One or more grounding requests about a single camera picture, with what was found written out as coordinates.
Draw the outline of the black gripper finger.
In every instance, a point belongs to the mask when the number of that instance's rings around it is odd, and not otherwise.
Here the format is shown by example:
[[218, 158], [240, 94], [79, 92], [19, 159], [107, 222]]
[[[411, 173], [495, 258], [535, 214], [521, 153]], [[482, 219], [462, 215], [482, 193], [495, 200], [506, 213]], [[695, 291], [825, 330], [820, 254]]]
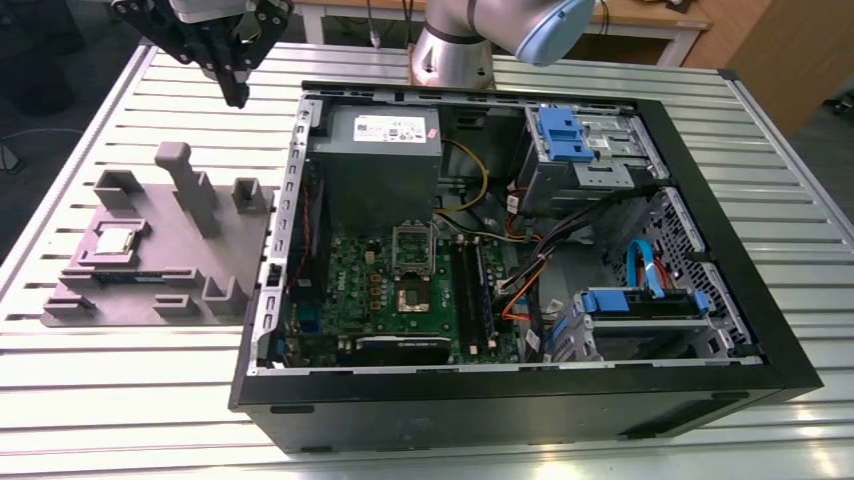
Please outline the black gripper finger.
[[184, 23], [168, 1], [114, 1], [112, 11], [182, 64], [192, 62], [216, 82], [215, 21]]
[[[256, 1], [255, 9], [243, 16], [215, 21], [216, 80], [228, 106], [246, 106], [248, 74], [260, 65], [287, 28], [294, 12], [291, 1]], [[243, 38], [238, 32], [244, 18], [255, 21], [256, 33]]]

